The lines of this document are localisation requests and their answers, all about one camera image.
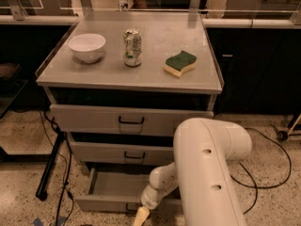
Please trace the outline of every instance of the silver can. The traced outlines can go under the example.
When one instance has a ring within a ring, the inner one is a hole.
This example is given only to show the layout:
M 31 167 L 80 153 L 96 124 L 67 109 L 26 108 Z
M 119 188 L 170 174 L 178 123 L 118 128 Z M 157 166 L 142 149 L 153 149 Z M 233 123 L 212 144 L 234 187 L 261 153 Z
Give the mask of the silver can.
M 129 28 L 123 32 L 125 46 L 124 63 L 135 67 L 142 63 L 141 34 L 137 28 Z

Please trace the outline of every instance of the bowl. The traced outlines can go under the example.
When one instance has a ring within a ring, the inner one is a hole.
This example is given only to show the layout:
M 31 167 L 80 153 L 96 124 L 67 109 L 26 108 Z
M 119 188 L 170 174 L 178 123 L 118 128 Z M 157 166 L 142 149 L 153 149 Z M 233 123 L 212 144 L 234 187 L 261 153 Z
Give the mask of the bowl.
M 68 45 L 77 58 L 90 64 L 104 55 L 105 38 L 99 34 L 81 34 L 70 39 Z

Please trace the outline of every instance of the speckled floor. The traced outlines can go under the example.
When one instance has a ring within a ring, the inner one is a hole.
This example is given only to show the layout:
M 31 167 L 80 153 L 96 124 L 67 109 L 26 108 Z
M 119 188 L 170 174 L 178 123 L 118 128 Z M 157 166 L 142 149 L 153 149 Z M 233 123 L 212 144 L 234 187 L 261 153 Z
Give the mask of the speckled floor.
M 276 133 L 271 123 L 279 129 L 291 119 L 290 116 L 256 116 L 256 115 L 217 115 L 216 119 L 234 121 L 244 127 L 260 130 L 271 139 Z M 49 139 L 54 143 L 55 133 L 42 113 L 29 111 L 16 113 L 9 111 L 0 120 L 0 145 L 7 153 L 49 153 L 52 150 L 42 124 L 44 123 Z M 253 151 L 244 160 L 243 165 L 255 178 L 258 186 L 276 185 L 286 179 L 289 173 L 289 160 L 286 154 L 275 144 L 269 142 L 258 132 L 249 130 L 253 140 Z M 292 160 L 292 174 L 282 186 L 259 191 L 255 206 L 246 214 L 249 226 L 301 225 L 301 138 L 289 137 L 282 144 Z M 68 158 L 65 142 L 60 154 Z M 58 156 L 49 185 L 48 198 L 42 202 L 36 198 L 45 164 L 0 165 L 0 225 L 36 225 L 49 226 L 55 222 L 56 208 L 62 188 L 65 161 Z M 252 184 L 238 163 L 230 163 L 230 173 L 237 180 Z M 88 176 L 82 173 L 79 162 L 72 160 L 71 175 L 67 188 L 73 195 L 83 195 L 87 187 Z M 255 198 L 255 190 L 235 184 L 243 210 L 247 210 Z M 71 211 L 71 200 L 65 194 L 61 204 L 60 216 L 66 217 Z M 108 214 L 82 212 L 74 205 L 70 218 L 65 225 L 132 225 L 134 216 L 125 214 Z M 184 225 L 182 216 L 151 216 L 147 225 Z

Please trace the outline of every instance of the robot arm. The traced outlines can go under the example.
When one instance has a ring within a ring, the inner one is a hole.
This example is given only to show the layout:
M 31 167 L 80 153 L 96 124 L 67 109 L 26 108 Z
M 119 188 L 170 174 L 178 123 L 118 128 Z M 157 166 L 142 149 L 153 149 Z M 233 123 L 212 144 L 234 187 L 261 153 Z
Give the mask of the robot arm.
M 156 208 L 179 184 L 186 225 L 245 226 L 226 160 L 250 153 L 247 131 L 232 122 L 193 118 L 177 128 L 173 147 L 175 162 L 150 173 L 144 208 Z

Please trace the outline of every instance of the white tabletop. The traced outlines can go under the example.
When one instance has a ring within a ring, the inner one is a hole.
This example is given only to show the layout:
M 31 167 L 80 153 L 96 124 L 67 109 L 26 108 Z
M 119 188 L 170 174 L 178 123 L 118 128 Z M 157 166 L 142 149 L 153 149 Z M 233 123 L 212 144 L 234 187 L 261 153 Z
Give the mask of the white tabletop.
M 143 62 L 123 63 L 122 33 L 137 27 L 142 36 Z M 130 89 L 218 94 L 222 87 L 200 17 L 185 12 L 92 11 L 79 23 L 38 78 L 44 87 Z M 106 55 L 85 64 L 72 54 L 69 39 L 84 33 L 106 38 Z M 166 59 L 181 50 L 197 56 L 194 70 L 181 78 L 164 71 Z

